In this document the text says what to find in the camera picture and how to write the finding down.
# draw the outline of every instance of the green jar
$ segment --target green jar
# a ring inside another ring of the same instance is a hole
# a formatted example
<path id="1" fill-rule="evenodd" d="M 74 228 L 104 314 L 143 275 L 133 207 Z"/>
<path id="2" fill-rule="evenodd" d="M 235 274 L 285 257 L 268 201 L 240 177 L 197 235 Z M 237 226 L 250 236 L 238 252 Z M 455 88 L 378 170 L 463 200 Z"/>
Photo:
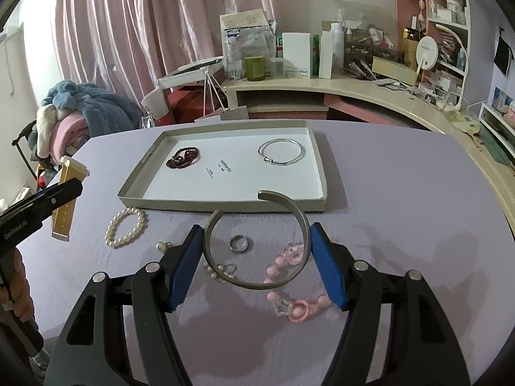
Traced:
<path id="1" fill-rule="evenodd" d="M 248 81 L 263 81 L 265 79 L 265 63 L 266 58 L 264 56 L 245 57 Z"/>

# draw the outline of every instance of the silver bangle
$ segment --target silver bangle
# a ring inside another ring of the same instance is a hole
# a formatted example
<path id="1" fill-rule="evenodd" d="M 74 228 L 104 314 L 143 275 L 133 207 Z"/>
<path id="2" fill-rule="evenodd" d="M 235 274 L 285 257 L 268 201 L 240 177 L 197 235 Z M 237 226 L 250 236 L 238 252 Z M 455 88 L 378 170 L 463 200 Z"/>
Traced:
<path id="1" fill-rule="evenodd" d="M 243 247 L 238 248 L 236 246 L 236 242 L 243 239 Z M 246 250 L 249 249 L 250 246 L 250 239 L 249 237 L 246 237 L 245 235 L 235 235 L 231 238 L 229 241 L 229 249 L 234 252 L 234 254 L 243 254 Z"/>
<path id="2" fill-rule="evenodd" d="M 290 143 L 294 143 L 295 145 L 297 145 L 300 148 L 299 155 L 297 155 L 294 159 L 292 159 L 290 161 L 286 161 L 286 162 L 278 162 L 278 161 L 272 160 L 272 158 L 269 158 L 269 157 L 267 157 L 265 155 L 265 149 L 268 148 L 273 143 L 276 143 L 276 142 L 290 142 Z M 290 165 L 290 164 L 293 164 L 293 163 L 297 162 L 298 160 L 300 160 L 304 156 L 304 147 L 302 145 L 300 145 L 300 143 L 297 142 L 294 139 L 279 138 L 279 139 L 272 139 L 270 141 L 265 142 L 263 145 L 261 145 L 259 147 L 257 152 L 258 152 L 259 155 L 261 155 L 261 157 L 265 160 L 265 162 L 269 162 L 269 163 L 274 164 L 274 165 Z"/>
<path id="3" fill-rule="evenodd" d="M 257 193 L 257 198 L 260 200 L 267 200 L 269 202 L 277 203 L 281 206 L 284 206 L 288 209 L 299 222 L 300 229 L 302 231 L 302 238 L 304 242 L 304 255 L 302 256 L 302 261 L 298 265 L 298 268 L 295 272 L 290 274 L 288 277 L 280 281 L 273 281 L 272 283 L 247 283 L 245 281 L 236 280 L 234 278 L 230 278 L 226 276 L 223 271 L 218 269 L 215 261 L 213 260 L 213 256 L 211 255 L 211 234 L 213 233 L 213 229 L 218 221 L 222 218 L 223 212 L 221 210 L 216 210 L 210 216 L 207 224 L 204 228 L 203 242 L 202 242 L 202 252 L 204 253 L 204 258 L 208 262 L 209 267 L 213 269 L 213 271 L 218 274 L 218 277 L 221 279 L 231 283 L 232 285 L 243 287 L 244 289 L 250 290 L 271 290 L 278 289 L 290 281 L 292 281 L 295 277 L 299 275 L 304 266 L 307 264 L 308 259 L 310 259 L 311 254 L 311 235 L 310 235 L 310 224 L 307 221 L 306 214 L 302 211 L 297 203 L 295 203 L 291 198 L 285 196 L 284 194 L 276 193 L 275 191 L 268 190 L 260 190 Z"/>

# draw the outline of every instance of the pink beaded bracelet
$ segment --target pink beaded bracelet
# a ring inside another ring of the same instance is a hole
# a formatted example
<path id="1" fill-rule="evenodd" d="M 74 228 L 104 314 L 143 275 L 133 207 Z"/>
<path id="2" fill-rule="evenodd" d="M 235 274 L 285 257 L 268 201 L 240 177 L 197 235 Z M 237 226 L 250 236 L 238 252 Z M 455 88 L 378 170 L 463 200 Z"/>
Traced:
<path id="1" fill-rule="evenodd" d="M 267 276 L 263 282 L 271 283 L 274 277 L 279 275 L 279 269 L 286 267 L 288 264 L 298 265 L 302 261 L 303 254 L 303 243 L 288 244 L 283 255 L 278 256 L 274 264 L 266 269 Z M 290 321 L 296 324 L 305 321 L 310 316 L 316 315 L 319 308 L 326 308 L 331 304 L 331 300 L 326 293 L 318 296 L 316 303 L 309 303 L 304 299 L 298 299 L 292 302 L 281 298 L 279 293 L 274 290 L 270 290 L 266 298 L 268 301 L 272 302 L 276 316 L 287 316 Z"/>

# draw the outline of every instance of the metal screw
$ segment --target metal screw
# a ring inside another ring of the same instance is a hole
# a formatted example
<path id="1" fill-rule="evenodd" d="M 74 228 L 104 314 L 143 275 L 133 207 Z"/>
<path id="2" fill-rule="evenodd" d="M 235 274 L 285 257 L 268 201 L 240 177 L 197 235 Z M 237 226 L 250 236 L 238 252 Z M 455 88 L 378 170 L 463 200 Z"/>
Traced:
<path id="1" fill-rule="evenodd" d="M 408 276 L 411 280 L 414 280 L 414 281 L 420 281 L 422 280 L 422 275 L 420 274 L 420 272 L 418 272 L 417 270 L 410 270 L 408 272 Z"/>
<path id="2" fill-rule="evenodd" d="M 367 271 L 368 263 L 363 260 L 357 260 L 356 262 L 354 262 L 354 268 L 358 271 Z"/>
<path id="3" fill-rule="evenodd" d="M 102 273 L 101 271 L 98 273 L 95 273 L 93 275 L 93 281 L 95 283 L 100 283 L 101 281 L 104 281 L 105 278 L 106 278 L 106 273 Z"/>
<path id="4" fill-rule="evenodd" d="M 147 265 L 145 265 L 145 271 L 147 273 L 155 273 L 159 270 L 159 268 L 161 268 L 161 266 L 158 262 L 150 262 Z"/>

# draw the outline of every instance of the blue fleece blanket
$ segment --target blue fleece blanket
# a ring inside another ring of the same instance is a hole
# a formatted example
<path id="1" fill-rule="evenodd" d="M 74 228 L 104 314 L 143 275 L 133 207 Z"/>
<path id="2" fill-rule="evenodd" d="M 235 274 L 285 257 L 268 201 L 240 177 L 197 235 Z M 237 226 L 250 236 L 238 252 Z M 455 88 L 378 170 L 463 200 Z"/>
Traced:
<path id="1" fill-rule="evenodd" d="M 42 106 L 47 104 L 81 112 L 91 138 L 136 129 L 142 116 L 138 105 L 125 97 L 95 84 L 75 84 L 69 80 L 61 81 L 48 91 L 41 102 Z"/>

